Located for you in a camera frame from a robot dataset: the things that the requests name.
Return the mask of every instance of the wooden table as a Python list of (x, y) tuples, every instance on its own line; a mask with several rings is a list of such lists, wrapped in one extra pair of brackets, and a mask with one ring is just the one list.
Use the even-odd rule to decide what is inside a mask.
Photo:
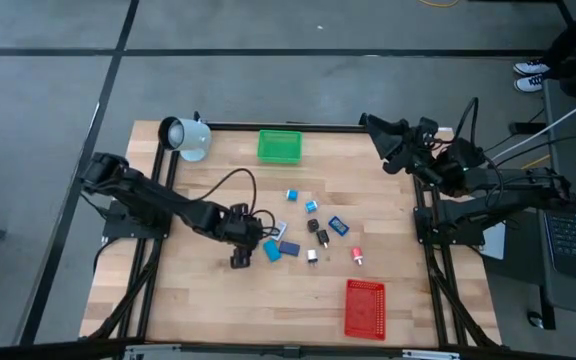
[[(158, 126), (157, 121), (137, 121), (128, 145), (130, 165), (144, 174), (152, 169)], [(451, 132), (441, 135), (452, 136)], [(232, 270), (232, 246), (196, 235), (175, 218), (164, 242), (147, 340), (437, 346), (426, 264), (412, 221), (412, 177), (403, 172), (386, 174), (367, 134), (304, 133), (298, 166), (260, 164), (257, 138), (257, 132), (213, 131), (208, 157), (198, 163), (182, 161), (174, 189), (195, 198), (230, 170), (250, 169), (257, 179), (257, 209), (268, 209), (288, 223), (283, 239), (301, 245), (299, 257), (284, 255), (270, 263), (260, 244), (250, 268)], [(165, 168), (161, 179), (165, 179)], [(296, 203), (286, 200), (287, 189), (299, 191)], [(251, 197), (250, 178), (238, 174), (210, 200), (230, 205), (250, 202)], [(319, 204), (312, 215), (304, 209), (308, 200)], [(350, 231), (340, 237), (328, 229), (331, 240), (325, 250), (307, 231), (306, 221), (316, 218), (328, 228), (333, 215), (347, 223)], [(123, 296), (135, 243), (120, 240), (100, 257), (82, 335), (97, 329)], [(354, 246), (363, 250), (363, 266), (351, 259)], [(307, 249), (317, 250), (316, 267), (307, 264)], [(451, 251), (462, 301), (488, 336), (499, 342), (481, 258), (466, 247)], [(344, 336), (349, 278), (386, 285), (385, 341)], [(129, 334), (134, 334), (140, 308), (138, 300)], [(454, 341), (449, 309), (444, 300), (448, 334)]]

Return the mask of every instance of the red plastic basket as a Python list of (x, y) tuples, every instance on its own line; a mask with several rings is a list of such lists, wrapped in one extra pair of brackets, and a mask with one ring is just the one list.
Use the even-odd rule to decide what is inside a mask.
[(348, 280), (346, 284), (346, 336), (386, 339), (384, 284)]

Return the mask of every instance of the white sneaker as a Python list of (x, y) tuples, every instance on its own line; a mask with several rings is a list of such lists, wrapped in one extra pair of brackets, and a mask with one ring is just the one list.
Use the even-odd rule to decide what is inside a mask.
[(519, 79), (515, 81), (515, 89), (521, 92), (540, 91), (543, 88), (543, 86), (541, 85), (543, 80), (544, 76), (542, 74)]
[(541, 59), (531, 60), (525, 63), (516, 63), (512, 69), (519, 75), (529, 76), (543, 74), (550, 70), (548, 65), (541, 62)]

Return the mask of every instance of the gray floor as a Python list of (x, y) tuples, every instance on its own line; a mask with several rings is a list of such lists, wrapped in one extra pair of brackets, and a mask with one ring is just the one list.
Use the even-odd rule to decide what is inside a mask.
[[(128, 5), (0, 0), (0, 47), (114, 48)], [(563, 28), (552, 4), (462, 1), (437, 9), (413, 0), (142, 0), (128, 47), (540, 49)], [(123, 58), (95, 149), (121, 154), (134, 120), (194, 110), (208, 121), (355, 124), (371, 112), (454, 127), (472, 96), (481, 101), (477, 139), (486, 147), (507, 136), (508, 123), (542, 108), (539, 94), (513, 89), (514, 60)], [(0, 241), (0, 346), (15, 341), (109, 63), (108, 57), (0, 57), (0, 227), (8, 230)], [(80, 204), (38, 341), (76, 338), (101, 227)], [(557, 310), (562, 326), (537, 331), (524, 320), (525, 309), (536, 305), (535, 288), (496, 276), (490, 286), (505, 344), (576, 355), (575, 313)]]

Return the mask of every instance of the green plastic basket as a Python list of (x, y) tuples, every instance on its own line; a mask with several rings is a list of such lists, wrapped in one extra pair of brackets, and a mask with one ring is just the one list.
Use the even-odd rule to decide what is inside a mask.
[(297, 164), (301, 160), (301, 133), (261, 130), (257, 157), (265, 163)]

